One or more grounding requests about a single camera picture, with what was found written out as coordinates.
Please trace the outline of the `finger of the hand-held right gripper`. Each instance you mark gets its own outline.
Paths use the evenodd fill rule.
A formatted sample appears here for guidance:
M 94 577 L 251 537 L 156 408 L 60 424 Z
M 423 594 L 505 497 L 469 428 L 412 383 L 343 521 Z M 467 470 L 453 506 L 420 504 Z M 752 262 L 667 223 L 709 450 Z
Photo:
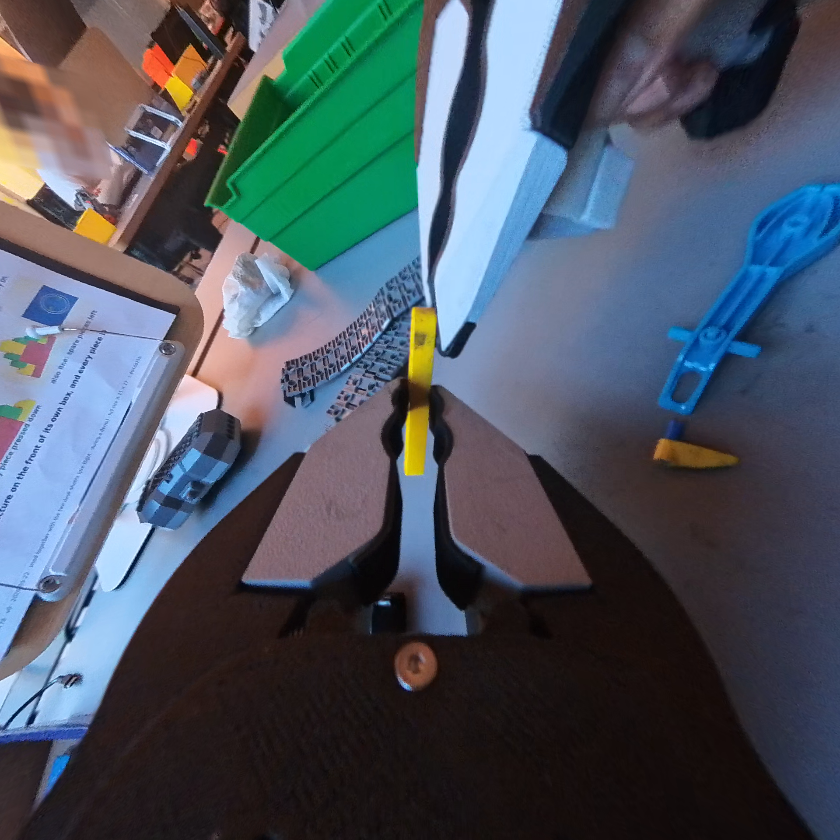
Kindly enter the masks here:
M 437 348 L 456 358 L 530 236 L 613 228 L 634 168 L 610 130 L 572 148 L 537 132 L 531 107 L 560 16 L 587 2 L 477 2 L 477 121 L 458 179 L 456 253 L 468 309 L 437 309 Z
M 416 75 L 416 191 L 426 299 L 468 309 L 457 187 L 477 121 L 477 2 L 425 2 Z

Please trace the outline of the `yellow plastic piece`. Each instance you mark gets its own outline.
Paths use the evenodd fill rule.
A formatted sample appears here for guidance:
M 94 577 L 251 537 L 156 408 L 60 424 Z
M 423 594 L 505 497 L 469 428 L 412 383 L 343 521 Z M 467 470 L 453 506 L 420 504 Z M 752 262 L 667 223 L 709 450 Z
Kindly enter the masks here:
M 414 307 L 409 332 L 407 362 L 408 408 L 404 426 L 403 470 L 406 477 L 425 470 L 430 394 L 437 340 L 434 308 Z

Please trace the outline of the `grey faceted toy block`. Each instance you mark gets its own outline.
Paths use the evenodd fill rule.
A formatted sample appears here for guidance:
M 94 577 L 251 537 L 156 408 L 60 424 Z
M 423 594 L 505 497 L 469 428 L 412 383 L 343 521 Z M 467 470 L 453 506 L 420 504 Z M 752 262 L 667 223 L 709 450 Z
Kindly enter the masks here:
M 158 529 L 178 529 L 235 462 L 239 419 L 222 409 L 201 413 L 179 444 L 146 482 L 139 520 Z

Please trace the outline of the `green plastic bin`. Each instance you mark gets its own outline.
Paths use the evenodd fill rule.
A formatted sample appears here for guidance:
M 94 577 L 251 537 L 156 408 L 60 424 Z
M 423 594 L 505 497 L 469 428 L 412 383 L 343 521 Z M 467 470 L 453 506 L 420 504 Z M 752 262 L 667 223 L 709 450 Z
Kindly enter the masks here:
M 412 211 L 423 16 L 324 2 L 259 82 L 205 204 L 312 270 Z

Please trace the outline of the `white flat pad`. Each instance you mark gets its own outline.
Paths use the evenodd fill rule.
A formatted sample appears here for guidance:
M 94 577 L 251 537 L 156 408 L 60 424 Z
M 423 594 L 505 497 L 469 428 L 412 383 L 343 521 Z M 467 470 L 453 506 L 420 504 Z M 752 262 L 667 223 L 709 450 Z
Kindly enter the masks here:
M 218 404 L 219 394 L 214 388 L 190 375 L 182 378 L 97 557 L 97 587 L 102 592 L 120 588 L 154 530 L 141 521 L 138 514 L 146 484 L 182 441 L 199 414 L 216 409 Z

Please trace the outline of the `yellow wedge piece blue pin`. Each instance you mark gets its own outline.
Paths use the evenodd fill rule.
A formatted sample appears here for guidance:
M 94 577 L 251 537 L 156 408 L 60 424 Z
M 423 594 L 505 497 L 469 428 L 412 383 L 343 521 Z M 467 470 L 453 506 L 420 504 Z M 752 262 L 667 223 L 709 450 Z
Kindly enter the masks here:
M 693 444 L 684 436 L 685 424 L 670 419 L 664 436 L 654 447 L 653 461 L 670 468 L 691 470 L 727 469 L 739 465 L 737 456 Z

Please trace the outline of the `instruction sheet stand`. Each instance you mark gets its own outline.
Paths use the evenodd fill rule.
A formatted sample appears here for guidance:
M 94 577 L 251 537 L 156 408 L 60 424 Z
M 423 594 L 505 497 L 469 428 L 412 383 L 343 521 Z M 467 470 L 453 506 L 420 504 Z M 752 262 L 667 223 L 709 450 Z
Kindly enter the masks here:
M 161 423 L 186 364 L 182 342 L 164 339 L 130 392 L 126 413 L 65 534 L 36 586 L 37 597 L 59 602 L 88 573 L 119 515 L 128 489 Z

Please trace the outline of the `wooden display board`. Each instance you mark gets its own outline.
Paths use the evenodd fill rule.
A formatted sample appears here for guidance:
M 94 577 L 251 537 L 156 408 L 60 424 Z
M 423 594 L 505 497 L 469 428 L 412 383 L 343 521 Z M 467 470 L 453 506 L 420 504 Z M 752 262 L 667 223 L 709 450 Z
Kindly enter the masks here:
M 115 248 L 97 244 L 6 204 L 2 204 L 2 240 L 106 280 L 121 289 L 174 305 L 179 311 L 164 340 L 172 339 L 185 345 L 185 374 L 203 333 L 202 309 L 188 286 Z M 68 618 L 87 578 L 76 584 L 70 594 L 59 602 L 45 602 L 35 597 L 10 648 L 2 655 L 2 679 L 23 669 L 46 650 L 58 634 L 60 625 Z

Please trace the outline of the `crumpled white tissue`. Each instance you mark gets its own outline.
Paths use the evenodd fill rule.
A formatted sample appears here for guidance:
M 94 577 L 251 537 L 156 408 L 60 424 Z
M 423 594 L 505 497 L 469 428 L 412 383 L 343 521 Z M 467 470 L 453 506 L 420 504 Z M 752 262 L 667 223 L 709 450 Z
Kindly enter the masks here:
M 291 273 L 275 255 L 239 255 L 223 283 L 223 327 L 231 339 L 244 340 L 293 294 Z

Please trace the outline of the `wooden table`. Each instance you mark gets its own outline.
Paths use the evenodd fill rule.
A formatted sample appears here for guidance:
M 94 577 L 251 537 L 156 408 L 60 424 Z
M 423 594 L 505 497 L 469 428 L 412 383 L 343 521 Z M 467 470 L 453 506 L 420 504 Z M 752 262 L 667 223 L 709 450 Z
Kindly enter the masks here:
M 150 175 L 141 175 L 137 185 L 130 192 L 129 198 L 119 214 L 117 227 L 108 242 L 109 247 L 125 251 L 130 246 L 144 219 L 161 194 L 165 183 L 182 163 L 188 144 L 196 137 L 205 120 L 205 114 L 217 99 L 218 90 L 231 69 L 234 68 L 246 46 L 247 38 L 245 35 L 236 32 L 227 53 L 222 59 L 214 63 L 205 83 L 187 106 L 186 116 L 182 124 L 176 127 L 169 150 Z

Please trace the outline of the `blue plastic lever tool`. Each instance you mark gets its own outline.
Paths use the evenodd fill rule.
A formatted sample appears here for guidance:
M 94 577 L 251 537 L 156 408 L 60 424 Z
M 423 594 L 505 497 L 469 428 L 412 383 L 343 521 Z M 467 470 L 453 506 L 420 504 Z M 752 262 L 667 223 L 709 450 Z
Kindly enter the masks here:
M 758 344 L 740 333 L 782 281 L 838 246 L 839 184 L 805 185 L 765 208 L 752 222 L 742 264 L 693 330 L 673 327 L 682 349 L 668 373 L 658 406 L 693 413 L 727 355 L 756 358 Z

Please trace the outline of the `printed instruction sheet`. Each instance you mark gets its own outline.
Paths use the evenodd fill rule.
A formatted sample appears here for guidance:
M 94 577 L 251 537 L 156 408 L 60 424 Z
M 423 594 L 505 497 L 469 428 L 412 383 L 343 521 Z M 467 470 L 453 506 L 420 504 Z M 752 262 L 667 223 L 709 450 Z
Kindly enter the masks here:
M 1 263 L 5 655 L 179 311 L 6 240 Z

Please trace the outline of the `clear acrylic stand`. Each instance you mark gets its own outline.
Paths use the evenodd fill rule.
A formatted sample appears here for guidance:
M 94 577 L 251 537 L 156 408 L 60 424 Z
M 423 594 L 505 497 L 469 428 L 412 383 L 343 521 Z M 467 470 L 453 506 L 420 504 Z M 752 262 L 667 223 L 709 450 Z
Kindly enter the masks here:
M 171 152 L 182 117 L 166 103 L 162 107 L 140 103 L 123 128 L 122 144 L 110 143 L 110 151 L 141 174 L 153 175 Z

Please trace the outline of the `brown cardboard box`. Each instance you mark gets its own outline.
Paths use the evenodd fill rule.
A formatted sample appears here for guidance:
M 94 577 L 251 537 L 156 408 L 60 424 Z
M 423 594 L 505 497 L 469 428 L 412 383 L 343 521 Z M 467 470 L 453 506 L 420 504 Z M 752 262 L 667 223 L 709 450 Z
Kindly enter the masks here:
M 92 106 L 108 141 L 119 145 L 139 105 L 151 104 L 154 91 L 110 37 L 88 27 L 58 68 L 70 74 L 85 103 Z

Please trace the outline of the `yellow block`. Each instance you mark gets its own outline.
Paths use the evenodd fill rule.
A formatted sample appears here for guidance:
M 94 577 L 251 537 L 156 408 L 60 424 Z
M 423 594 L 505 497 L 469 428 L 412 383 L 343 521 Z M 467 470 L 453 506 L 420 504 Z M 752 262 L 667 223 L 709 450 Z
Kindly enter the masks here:
M 93 208 L 85 208 L 76 221 L 73 232 L 100 245 L 108 246 L 117 231 L 116 225 Z

